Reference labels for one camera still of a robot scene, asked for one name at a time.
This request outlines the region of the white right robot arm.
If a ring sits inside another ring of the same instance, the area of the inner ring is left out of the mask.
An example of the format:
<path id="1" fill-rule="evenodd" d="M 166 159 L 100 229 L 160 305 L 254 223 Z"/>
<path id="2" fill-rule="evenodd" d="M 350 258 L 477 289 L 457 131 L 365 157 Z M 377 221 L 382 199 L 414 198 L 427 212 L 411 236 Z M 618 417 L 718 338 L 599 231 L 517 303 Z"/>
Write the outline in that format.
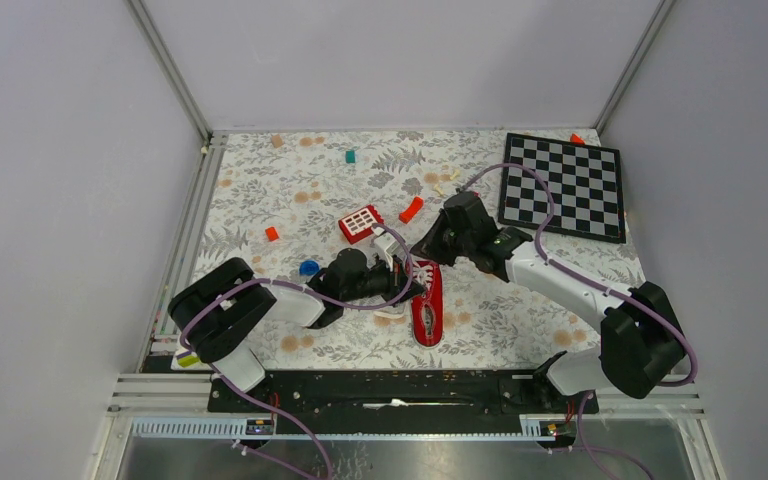
<path id="1" fill-rule="evenodd" d="M 583 271 L 550 257 L 532 235 L 498 227 L 479 196 L 460 192 L 444 202 L 412 255 L 452 266 L 466 258 L 481 272 L 537 292 L 586 321 L 599 334 L 598 346 L 560 352 L 535 371 L 535 402 L 557 412 L 587 390 L 614 387 L 643 399 L 689 350 L 679 340 L 680 325 L 658 285 L 603 285 Z"/>

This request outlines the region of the red canvas sneaker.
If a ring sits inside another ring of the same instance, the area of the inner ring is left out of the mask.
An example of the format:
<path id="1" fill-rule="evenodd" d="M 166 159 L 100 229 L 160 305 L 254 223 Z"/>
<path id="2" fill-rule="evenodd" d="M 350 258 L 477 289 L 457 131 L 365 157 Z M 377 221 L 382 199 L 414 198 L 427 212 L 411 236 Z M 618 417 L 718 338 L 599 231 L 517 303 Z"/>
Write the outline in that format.
<path id="1" fill-rule="evenodd" d="M 438 264 L 417 260 L 413 262 L 414 280 L 424 292 L 411 300 L 413 335 L 424 347 L 438 345 L 443 336 L 443 281 Z"/>

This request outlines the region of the blue plastic toy piece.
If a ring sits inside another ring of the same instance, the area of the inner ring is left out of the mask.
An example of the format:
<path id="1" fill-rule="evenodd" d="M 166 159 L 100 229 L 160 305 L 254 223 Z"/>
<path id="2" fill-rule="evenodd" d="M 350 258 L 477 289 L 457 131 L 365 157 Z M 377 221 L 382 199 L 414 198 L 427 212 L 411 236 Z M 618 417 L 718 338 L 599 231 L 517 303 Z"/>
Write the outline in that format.
<path id="1" fill-rule="evenodd" d="M 305 277 L 312 277 L 320 271 L 320 265 L 314 260 L 304 260 L 299 266 L 299 274 Z"/>

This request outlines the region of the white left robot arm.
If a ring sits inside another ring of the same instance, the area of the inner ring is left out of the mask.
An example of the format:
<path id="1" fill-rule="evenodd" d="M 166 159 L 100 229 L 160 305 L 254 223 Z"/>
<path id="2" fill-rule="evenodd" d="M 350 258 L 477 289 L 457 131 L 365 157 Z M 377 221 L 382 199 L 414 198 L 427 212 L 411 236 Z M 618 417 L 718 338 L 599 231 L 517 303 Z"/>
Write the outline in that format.
<path id="1" fill-rule="evenodd" d="M 403 241 L 387 229 L 373 234 L 374 258 L 345 248 L 304 284 L 259 278 L 239 257 L 225 261 L 170 301 L 167 313 L 180 330 L 180 345 L 231 382 L 232 398 L 242 408 L 261 409 L 271 387 L 245 343 L 259 324 L 277 320 L 320 329 L 347 309 L 378 310 L 424 294 L 410 260 L 397 254 Z"/>

